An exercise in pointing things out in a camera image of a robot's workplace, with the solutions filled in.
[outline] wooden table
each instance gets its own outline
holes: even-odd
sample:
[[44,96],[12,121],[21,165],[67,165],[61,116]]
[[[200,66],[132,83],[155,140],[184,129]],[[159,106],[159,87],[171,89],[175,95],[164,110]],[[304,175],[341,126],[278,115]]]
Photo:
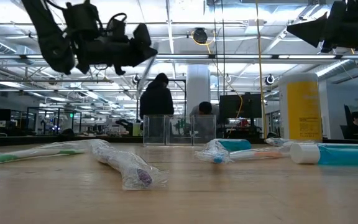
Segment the wooden table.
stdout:
[[199,148],[115,146],[170,170],[168,188],[125,192],[87,154],[0,164],[0,223],[358,223],[358,167],[214,165],[193,157]]

